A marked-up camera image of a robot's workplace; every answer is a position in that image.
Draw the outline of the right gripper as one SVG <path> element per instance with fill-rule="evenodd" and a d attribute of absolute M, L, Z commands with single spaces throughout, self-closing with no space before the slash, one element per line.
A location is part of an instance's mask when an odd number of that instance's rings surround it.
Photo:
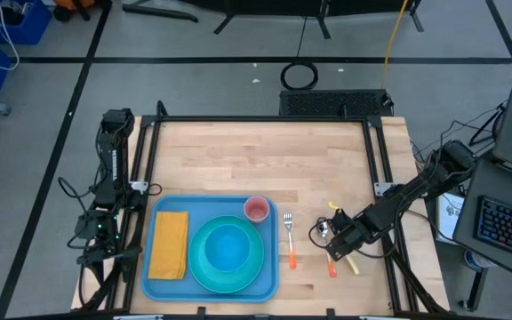
<path fill-rule="evenodd" d="M 350 218 L 342 208 L 339 208 L 335 210 L 328 225 L 333 237 L 326 245 L 326 251 L 335 261 L 360 249 L 364 244 L 376 241 L 377 229 L 364 213 Z"/>

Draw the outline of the spoon with orange handle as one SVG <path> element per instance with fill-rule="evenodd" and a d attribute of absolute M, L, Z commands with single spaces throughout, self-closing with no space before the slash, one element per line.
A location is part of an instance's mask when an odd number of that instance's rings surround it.
<path fill-rule="evenodd" d="M 324 245 L 328 245 L 328 241 L 327 241 L 328 223 L 326 221 L 326 218 L 319 217 L 317 219 L 316 231 L 320 235 L 320 237 L 323 238 Z M 334 278 L 337 276 L 337 271 L 336 271 L 336 268 L 335 268 L 335 265 L 334 265 L 334 262 L 332 260 L 330 253 L 328 253 L 328 252 L 326 253 L 326 258 L 327 258 L 329 276 Z"/>

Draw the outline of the yellow cloth napkin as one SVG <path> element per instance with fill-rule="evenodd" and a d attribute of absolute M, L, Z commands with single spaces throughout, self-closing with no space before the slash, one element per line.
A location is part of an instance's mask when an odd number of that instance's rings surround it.
<path fill-rule="evenodd" d="M 181 280 L 187 267 L 188 212 L 157 212 L 148 279 Z"/>

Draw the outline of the green plate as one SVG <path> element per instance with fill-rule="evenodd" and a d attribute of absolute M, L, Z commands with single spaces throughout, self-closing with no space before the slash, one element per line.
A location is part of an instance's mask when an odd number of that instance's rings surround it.
<path fill-rule="evenodd" d="M 209 233 L 217 226 L 227 224 L 243 228 L 251 241 L 251 250 L 245 264 L 232 272 L 219 271 L 213 267 L 206 259 L 204 251 Z M 205 222 L 191 238 L 188 267 L 195 280 L 205 289 L 218 294 L 229 294 L 243 290 L 257 278 L 264 264 L 264 256 L 264 243 L 256 227 L 236 216 L 219 216 Z"/>

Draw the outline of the pink cup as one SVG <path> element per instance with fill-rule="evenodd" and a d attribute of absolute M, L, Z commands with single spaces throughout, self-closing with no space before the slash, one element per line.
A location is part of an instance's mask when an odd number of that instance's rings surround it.
<path fill-rule="evenodd" d="M 244 203 L 244 215 L 254 223 L 260 223 L 270 212 L 268 200 L 263 196 L 251 196 Z"/>

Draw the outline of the blue bowl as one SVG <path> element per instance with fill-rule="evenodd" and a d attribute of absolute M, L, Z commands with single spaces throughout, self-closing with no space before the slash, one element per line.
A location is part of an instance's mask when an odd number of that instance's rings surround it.
<path fill-rule="evenodd" d="M 204 244 L 208 262 L 223 272 L 240 269 L 248 259 L 251 241 L 238 225 L 219 225 L 212 230 Z"/>

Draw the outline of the blue plastic tray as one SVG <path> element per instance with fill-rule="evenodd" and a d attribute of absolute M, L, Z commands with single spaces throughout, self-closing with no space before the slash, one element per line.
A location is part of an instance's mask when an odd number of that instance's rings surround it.
<path fill-rule="evenodd" d="M 267 218 L 260 223 L 252 223 L 244 215 L 244 203 L 248 198 L 248 196 L 232 195 L 170 195 L 159 199 L 153 206 L 149 218 L 150 225 L 140 280 L 143 293 L 149 299 L 156 301 L 262 303 L 270 300 L 279 285 L 277 209 L 269 200 L 270 212 Z M 187 248 L 187 267 L 181 280 L 148 279 L 148 264 L 157 212 L 188 212 L 188 248 L 195 232 L 208 220 L 219 216 L 236 216 L 247 220 L 256 227 L 264 243 L 264 264 L 259 275 L 249 286 L 239 292 L 229 294 L 211 292 L 200 285 L 189 270 Z"/>

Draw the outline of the white printed paper sheet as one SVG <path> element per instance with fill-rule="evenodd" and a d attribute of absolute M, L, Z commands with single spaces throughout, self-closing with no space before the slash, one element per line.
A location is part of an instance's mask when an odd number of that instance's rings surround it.
<path fill-rule="evenodd" d="M 444 193 L 436 200 L 436 226 L 439 232 L 436 240 L 439 242 L 456 245 L 452 240 L 464 198 L 450 193 Z"/>

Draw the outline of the blue and white tape roll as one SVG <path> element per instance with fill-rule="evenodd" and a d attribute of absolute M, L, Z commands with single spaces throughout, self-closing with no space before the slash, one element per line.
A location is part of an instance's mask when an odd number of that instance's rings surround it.
<path fill-rule="evenodd" d="M 464 257 L 464 260 L 466 261 L 466 264 L 470 268 L 474 269 L 475 271 L 479 271 L 479 270 L 485 269 L 485 268 L 495 267 L 495 264 L 491 263 L 484 256 L 482 256 L 478 253 L 469 251 L 469 250 L 466 250 L 464 252 L 463 257 Z"/>

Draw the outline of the black perforated computer case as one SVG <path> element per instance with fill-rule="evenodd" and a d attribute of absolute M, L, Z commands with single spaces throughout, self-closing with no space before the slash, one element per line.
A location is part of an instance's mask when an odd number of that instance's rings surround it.
<path fill-rule="evenodd" d="M 392 116 L 394 101 L 381 89 L 282 91 L 280 116 Z"/>

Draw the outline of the backlit black keyboard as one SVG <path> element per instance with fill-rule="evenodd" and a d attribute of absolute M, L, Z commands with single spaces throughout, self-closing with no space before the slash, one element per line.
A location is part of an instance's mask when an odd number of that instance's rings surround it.
<path fill-rule="evenodd" d="M 512 204 L 478 197 L 474 238 L 512 253 Z"/>

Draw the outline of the black bar on floor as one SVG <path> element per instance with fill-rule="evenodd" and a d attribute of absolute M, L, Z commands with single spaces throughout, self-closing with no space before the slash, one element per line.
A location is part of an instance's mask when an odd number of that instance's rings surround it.
<path fill-rule="evenodd" d="M 124 12 L 136 13 L 148 16 L 164 17 L 176 20 L 190 20 L 194 23 L 198 22 L 198 18 L 186 12 L 179 12 L 174 10 L 158 9 L 153 7 L 144 7 L 140 4 L 122 4 Z"/>

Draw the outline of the orange and black tool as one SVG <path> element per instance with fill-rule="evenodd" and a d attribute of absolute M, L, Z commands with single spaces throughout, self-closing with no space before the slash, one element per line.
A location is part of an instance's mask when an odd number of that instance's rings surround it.
<path fill-rule="evenodd" d="M 53 16 L 61 22 L 69 21 L 75 14 L 79 14 L 84 21 L 89 21 L 89 9 L 96 5 L 99 0 L 53 0 L 55 8 Z"/>

